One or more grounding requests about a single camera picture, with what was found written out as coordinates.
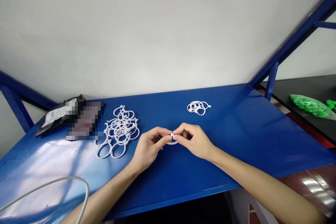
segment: blue metal leg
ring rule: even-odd
[[[272,56],[267,64],[251,80],[250,85],[256,87],[269,74],[273,65],[281,64],[303,41],[306,40],[316,29],[318,21],[325,21],[336,10],[336,0],[324,0],[307,18],[288,40]]]
[[[27,133],[34,126],[34,123],[30,118],[30,115],[28,114],[28,111],[26,110],[20,96],[17,92],[5,85],[1,85],[0,89],[11,109],[13,110],[16,118],[21,124],[23,130]]]
[[[314,26],[328,29],[336,29],[336,23],[332,22],[317,21],[315,22]]]
[[[0,85],[1,84],[7,86],[11,90],[14,90],[25,102],[28,102],[42,110],[47,111],[57,105],[57,103],[49,100],[48,98],[30,89],[29,87],[21,84],[17,80],[14,80],[12,77],[8,76],[3,72],[0,72]]]
[[[275,77],[277,75],[276,72],[278,71],[278,66],[279,66],[279,62],[276,62],[271,68],[271,71],[269,73],[267,86],[266,86],[266,93],[265,93],[265,98],[269,101],[271,100],[271,97],[272,97],[273,88],[275,84]]]

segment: black shelf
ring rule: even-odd
[[[266,88],[266,85],[267,83],[261,83],[263,88]],[[336,100],[336,75],[277,80],[272,94],[282,105],[336,145],[336,121],[318,118],[301,110],[292,102],[290,94],[308,96],[323,103],[326,100]]]

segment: forearm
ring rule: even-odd
[[[121,195],[139,175],[133,163],[129,163],[119,174],[89,197],[81,224],[101,223]],[[64,218],[62,224],[74,224],[83,203]]]
[[[267,173],[215,147],[210,162],[245,188],[284,223],[324,223],[323,216],[305,198]]]

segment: white wall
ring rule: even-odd
[[[31,119],[37,123],[44,111],[23,102]],[[25,135],[12,109],[0,91],[0,159]]]
[[[336,22],[336,12],[328,18]],[[276,79],[336,74],[336,30],[318,28],[278,68]]]
[[[61,102],[247,83],[318,0],[0,0],[0,70]]]

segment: hand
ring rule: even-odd
[[[166,143],[172,141],[170,134],[170,130],[160,127],[155,127],[143,133],[136,146],[130,165],[140,173],[146,170],[154,162],[159,150],[161,150]],[[158,135],[162,136],[162,138],[155,143],[154,138]]]
[[[182,123],[173,133],[175,141],[199,158],[209,159],[216,148],[198,125]]]

